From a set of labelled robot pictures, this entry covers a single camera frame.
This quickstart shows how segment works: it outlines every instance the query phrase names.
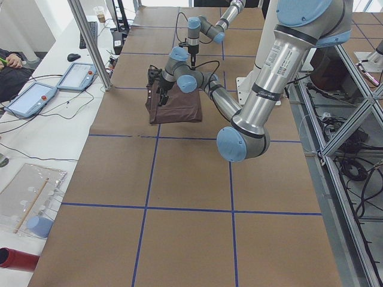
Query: blue cap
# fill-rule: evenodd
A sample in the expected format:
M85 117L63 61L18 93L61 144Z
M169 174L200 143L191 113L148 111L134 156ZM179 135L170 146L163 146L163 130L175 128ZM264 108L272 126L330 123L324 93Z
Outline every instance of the blue cap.
M52 220L41 216L31 217L26 223L27 228L31 230L31 232L42 238L48 237L52 225Z
M213 41L216 42L216 43L222 43L223 39L225 39L225 33L224 32L220 32L220 33L217 34L217 36L214 37Z
M224 127L217 135L217 146L222 157L233 163L246 158L247 147L242 135L233 127Z
M191 93L197 88L197 80L191 75L182 75L178 78L177 85L184 93Z
M187 27L189 29L197 29L201 26L201 20L198 17L189 17L187 20Z
M174 47L169 54L169 57L176 61L186 61L187 60L187 52L181 47Z

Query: person's hand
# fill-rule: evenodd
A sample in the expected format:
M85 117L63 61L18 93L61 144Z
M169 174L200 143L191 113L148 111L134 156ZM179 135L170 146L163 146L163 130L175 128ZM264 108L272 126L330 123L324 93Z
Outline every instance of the person's hand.
M10 54L6 58L6 60L8 61L8 64L7 64L8 67L11 67L11 68L14 68L14 69L20 69L23 66L22 60L16 54Z

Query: white desk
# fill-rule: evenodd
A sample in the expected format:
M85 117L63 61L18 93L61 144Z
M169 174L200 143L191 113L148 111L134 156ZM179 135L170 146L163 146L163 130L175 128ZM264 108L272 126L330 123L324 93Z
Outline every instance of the white desk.
M95 16L88 18L88 20L94 19L96 19ZM110 25L112 25L112 21L107 22L107 26ZM107 50L113 50L113 42L109 29L105 28L102 30L103 28L104 25L99 23L98 47L104 63L107 63L110 56ZM74 21L71 22L40 63L33 76L64 74L70 65L66 60L69 53L78 53L81 55L81 58L76 62L92 63L88 50L80 50L78 48L79 34L80 32L76 23ZM58 77L38 79L39 82L52 86L55 86L58 80ZM94 99L83 107L73 119L66 120L57 115L51 117L37 116L30 123L27 123L15 131L0 134L0 142L6 146L20 150L29 156L78 159L87 139L89 127L93 123L104 95L104 87L101 80L97 78L87 91L93 95ZM42 112L63 102L67 102L76 95L77 93L59 91ZM70 100L69 103L52 110L48 114L55 113L63 115L64 117L71 117L80 106L91 99L91 95L82 93L76 99ZM13 123L5 123L15 119L13 115L5 113L2 118L0 118L0 133L13 129L25 122L25 120L20 120ZM16 173L25 163L66 171L68 173L67 177L60 187L62 191L65 191L77 164L76 162L69 161L41 161L30 159L3 146L0 146L0 153L10 159L8 165L0 168L0 191L15 177ZM0 247L9 247L32 254L40 254L44 244L45 240L0 231ZM28 285L31 277L32 273L0 268L0 286L24 287Z

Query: wooden stick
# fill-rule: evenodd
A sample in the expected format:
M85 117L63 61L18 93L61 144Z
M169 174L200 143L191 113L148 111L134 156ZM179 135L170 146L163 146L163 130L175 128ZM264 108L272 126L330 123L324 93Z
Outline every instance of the wooden stick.
M42 187L39 189L39 191L38 191L38 193L37 193L35 199L32 201L31 205L29 205L28 209L26 210L26 212L25 212L23 218L20 220L19 224L17 224L17 226L16 226L15 229L13 230L13 233L17 233L17 232L19 232L20 227L23 225L23 223L24 223L26 217L29 215L29 212L31 212L32 207L35 205L35 203L36 203L38 197L39 197L40 194L42 193L42 191L43 191L43 189L45 188L45 186L47 185L48 181L49 181L49 178L46 178L45 181L44 181L44 183L43 183L43 185L42 185Z

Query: blue cup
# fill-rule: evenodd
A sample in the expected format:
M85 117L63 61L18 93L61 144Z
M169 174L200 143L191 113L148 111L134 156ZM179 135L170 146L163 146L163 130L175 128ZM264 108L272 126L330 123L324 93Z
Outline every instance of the blue cup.
M26 223L27 228L31 230L31 232L42 238L48 237L52 225L52 220L41 216L31 217Z

